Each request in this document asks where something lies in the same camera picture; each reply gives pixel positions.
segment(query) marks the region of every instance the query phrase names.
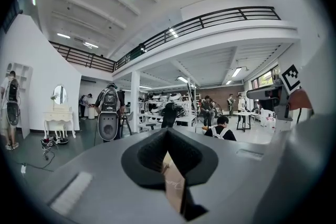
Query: man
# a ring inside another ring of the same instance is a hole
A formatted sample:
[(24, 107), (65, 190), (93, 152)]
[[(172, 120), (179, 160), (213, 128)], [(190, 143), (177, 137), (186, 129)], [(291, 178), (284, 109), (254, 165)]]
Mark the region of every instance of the man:
[(207, 95), (204, 102), (201, 104), (201, 114), (204, 117), (204, 126), (211, 126), (211, 121), (215, 117), (213, 106), (210, 102), (210, 97)]
[(227, 99), (227, 106), (228, 106), (228, 110), (229, 110), (229, 118), (232, 118), (233, 116), (233, 104), (235, 102), (235, 100), (233, 99), (233, 94), (230, 93), (229, 98)]
[[(95, 110), (98, 114), (100, 114), (100, 110), (99, 110), (99, 105), (100, 105), (100, 102), (102, 100), (102, 98), (104, 97), (104, 92), (106, 89), (108, 88), (114, 88), (114, 89), (117, 89), (118, 87), (112, 82), (112, 83), (109, 83), (106, 88), (104, 90), (102, 90), (100, 92), (100, 94), (98, 95), (98, 98), (96, 100), (96, 103), (94, 104), (94, 107), (95, 107)], [(117, 111), (117, 115), (118, 115), (118, 130), (117, 130), (117, 135), (115, 136), (114, 140), (118, 140), (120, 139), (120, 119), (121, 119), (121, 116), (122, 114), (124, 113), (125, 111), (125, 102), (124, 102), (124, 98), (122, 96), (122, 93), (121, 92), (117, 92), (117, 95), (118, 95), (118, 99), (119, 99), (119, 102), (120, 102), (120, 109)]]
[[(238, 112), (245, 111), (245, 99), (241, 94), (238, 95), (239, 103), (238, 103)], [(241, 116), (238, 115), (238, 122), (240, 122)]]
[[(16, 149), (19, 146), (19, 143), (15, 142), (15, 130), (16, 126), (13, 126), (10, 124), (7, 116), (7, 91), (9, 90), (9, 84), (13, 79), (15, 79), (16, 74), (14, 71), (11, 71), (9, 73), (9, 77), (6, 77), (1, 84), (1, 114), (2, 114), (2, 119), (1, 119), (1, 129), (5, 134), (6, 137), (6, 149), (11, 151)], [(18, 100), (19, 95), (19, 90), (16, 91), (16, 102)], [(12, 140), (12, 144), (10, 143), (9, 135), (8, 135), (8, 130), (10, 132), (10, 139)]]
[(207, 130), (204, 135), (212, 137), (214, 136), (214, 132), (215, 132), (219, 134), (221, 137), (223, 137), (223, 139), (225, 140), (237, 141), (231, 130), (228, 130), (228, 129), (225, 130), (228, 124), (229, 124), (228, 117), (220, 116), (217, 119), (217, 126)]
[(89, 98), (92, 99), (92, 94), (89, 93), (88, 95), (83, 95), (79, 99), (79, 105), (80, 105), (80, 114), (82, 119), (84, 119), (84, 114), (85, 114), (85, 107), (90, 107), (91, 103), (89, 102)]

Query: brown paper bag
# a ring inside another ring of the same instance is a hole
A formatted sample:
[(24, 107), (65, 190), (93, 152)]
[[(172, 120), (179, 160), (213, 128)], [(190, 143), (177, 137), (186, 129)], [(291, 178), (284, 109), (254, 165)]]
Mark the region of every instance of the brown paper bag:
[(168, 153), (167, 155), (163, 161), (163, 174), (166, 181), (166, 197), (175, 210), (180, 212), (185, 179), (175, 166), (170, 155)]

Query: table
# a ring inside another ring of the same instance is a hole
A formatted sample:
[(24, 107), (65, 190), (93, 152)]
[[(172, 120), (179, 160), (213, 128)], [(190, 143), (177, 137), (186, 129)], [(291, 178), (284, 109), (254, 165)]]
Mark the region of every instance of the table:
[(238, 113), (235, 113), (234, 115), (248, 116), (248, 125), (249, 125), (249, 128), (246, 128), (246, 120), (244, 120), (244, 118), (243, 118), (242, 128), (238, 128), (238, 126), (239, 126), (239, 120), (237, 122), (237, 130), (243, 130), (245, 132), (245, 130), (251, 130), (251, 116), (256, 116), (258, 114), (254, 113), (254, 112), (238, 112)]
[[(163, 119), (163, 116), (158, 116), (158, 115), (152, 115), (152, 114), (138, 114), (139, 117), (150, 117), (150, 118), (156, 118), (156, 119)], [(195, 118), (195, 115), (190, 115), (190, 116), (184, 116), (180, 118), (176, 118), (175, 121), (180, 121), (180, 122), (187, 122), (188, 126), (192, 126), (192, 122)]]
[(74, 128), (74, 121), (72, 117), (71, 111), (49, 111), (44, 112), (44, 139), (47, 138), (47, 135), (49, 135), (49, 121), (65, 121), (65, 122), (71, 122), (72, 127), (72, 135), (74, 138), (76, 138), (75, 135), (75, 128)]

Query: white vanity table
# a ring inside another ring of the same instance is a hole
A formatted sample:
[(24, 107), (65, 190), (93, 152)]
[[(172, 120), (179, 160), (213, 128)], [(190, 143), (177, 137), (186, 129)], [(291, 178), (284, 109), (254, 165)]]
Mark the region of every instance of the white vanity table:
[(57, 95), (55, 101), (52, 101), (51, 106), (49, 107), (48, 111), (44, 112), (44, 138), (47, 138), (49, 135), (49, 121), (64, 121), (71, 123), (71, 130), (72, 135), (76, 138), (75, 135), (75, 128), (74, 128), (74, 118), (72, 116), (72, 109), (67, 104), (67, 96), (66, 91), (63, 86), (57, 86), (54, 90), (54, 94)]

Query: oval mirror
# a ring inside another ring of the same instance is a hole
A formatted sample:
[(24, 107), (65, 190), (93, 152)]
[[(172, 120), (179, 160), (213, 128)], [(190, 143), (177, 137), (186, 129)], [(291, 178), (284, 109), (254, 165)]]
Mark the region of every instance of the oval mirror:
[(67, 97), (67, 91), (65, 88), (62, 85), (58, 85), (54, 89), (51, 99), (54, 100), (56, 104), (63, 104), (66, 102)]

